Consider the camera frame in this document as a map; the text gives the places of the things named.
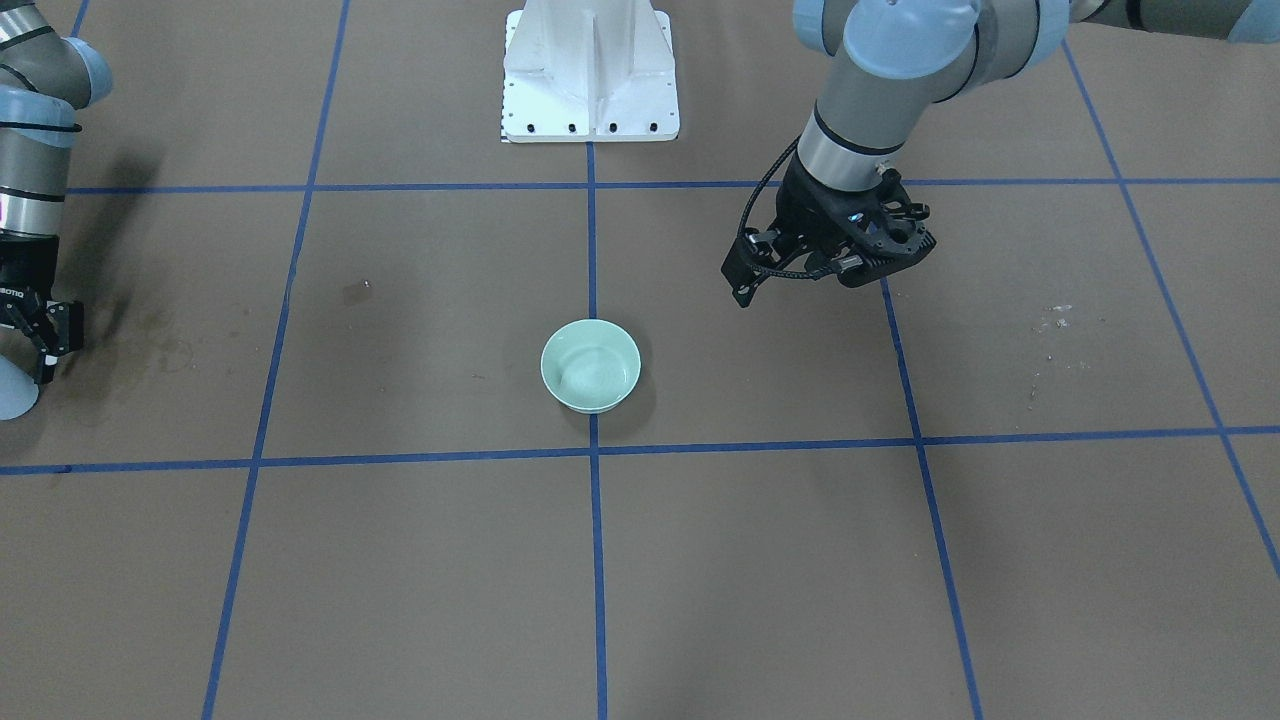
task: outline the brown floor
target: brown floor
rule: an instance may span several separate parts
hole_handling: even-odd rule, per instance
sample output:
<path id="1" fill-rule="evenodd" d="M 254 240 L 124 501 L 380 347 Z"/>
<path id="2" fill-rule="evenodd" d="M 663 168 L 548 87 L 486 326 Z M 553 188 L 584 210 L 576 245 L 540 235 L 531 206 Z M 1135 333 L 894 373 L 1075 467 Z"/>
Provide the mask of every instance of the brown floor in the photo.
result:
<path id="1" fill-rule="evenodd" d="M 744 311 L 788 3 L 657 3 L 681 137 L 594 149 L 498 142 L 511 0 L 83 6 L 4 720 L 1280 716 L 1280 47 L 1076 27 L 916 128 L 924 264 Z"/>

